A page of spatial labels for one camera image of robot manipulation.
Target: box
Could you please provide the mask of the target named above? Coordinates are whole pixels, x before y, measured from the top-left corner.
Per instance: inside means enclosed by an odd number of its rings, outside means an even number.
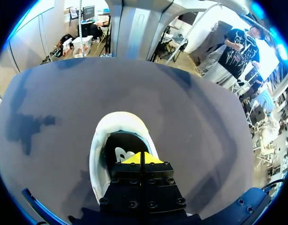
[[[85,48],[84,49],[84,56],[86,56],[91,51],[92,38],[93,38],[92,35],[89,35],[87,37],[82,38],[82,43],[83,43],[83,46]],[[74,46],[74,51],[73,51],[74,58],[82,57],[80,37],[75,38],[72,41],[72,44]]]

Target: bag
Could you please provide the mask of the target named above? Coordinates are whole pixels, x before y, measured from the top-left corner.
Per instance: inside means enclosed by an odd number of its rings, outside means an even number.
[[[78,15],[79,15],[78,7],[71,7],[70,8],[70,20],[78,19]]]
[[[62,38],[60,39],[59,43],[57,44],[57,53],[55,54],[55,56],[57,58],[61,57],[63,55],[63,44],[69,40],[69,39],[74,40],[73,36],[71,34],[66,34],[64,36],[62,36]]]

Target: desk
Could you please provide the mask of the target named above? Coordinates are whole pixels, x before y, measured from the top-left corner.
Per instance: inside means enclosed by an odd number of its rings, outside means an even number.
[[[81,217],[81,207],[99,210],[89,151],[99,120],[114,111],[145,122],[160,159],[174,168],[187,212],[206,218],[252,187],[251,137],[234,94],[147,61],[62,60],[17,74],[0,105],[0,175],[29,215],[24,188],[67,222]],[[39,122],[48,115],[54,125]]]

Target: graphic print t-shirt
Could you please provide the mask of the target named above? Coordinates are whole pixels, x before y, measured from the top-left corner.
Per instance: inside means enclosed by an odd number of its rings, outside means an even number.
[[[233,29],[225,35],[225,38],[228,38],[230,42],[244,46],[241,51],[236,51],[227,46],[218,61],[236,79],[238,79],[249,61],[259,62],[258,47],[255,39],[247,35],[243,30]]]

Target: screw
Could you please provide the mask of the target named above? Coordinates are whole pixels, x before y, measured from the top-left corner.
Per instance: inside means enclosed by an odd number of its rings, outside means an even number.
[[[130,183],[131,184],[136,184],[136,183],[138,183],[138,180],[137,179],[132,179],[132,180],[130,180]]]
[[[157,207],[157,204],[156,204],[156,202],[149,202],[148,206],[149,206],[149,208],[154,209]]]
[[[151,179],[151,180],[148,181],[148,183],[149,183],[149,184],[155,184],[155,183],[156,183],[156,180]]]
[[[248,212],[248,213],[252,213],[252,212],[253,212],[253,208],[252,208],[251,206],[248,206],[248,207],[247,207],[247,212]]]
[[[185,204],[185,199],[184,198],[178,198],[177,199],[177,204],[178,205],[184,205]]]
[[[239,205],[244,205],[244,204],[245,204],[245,201],[244,201],[243,199],[238,199],[238,200],[237,200],[237,203],[238,203]]]
[[[138,204],[136,202],[129,202],[128,207],[131,209],[135,209],[138,206]]]
[[[172,177],[168,177],[168,178],[166,179],[166,181],[167,181],[167,183],[170,184],[170,185],[174,184],[174,178],[172,178]]]
[[[107,205],[109,203],[107,198],[100,198],[99,202],[101,205]]]
[[[112,182],[112,183],[118,183],[118,182],[119,182],[119,179],[112,179],[111,182]]]

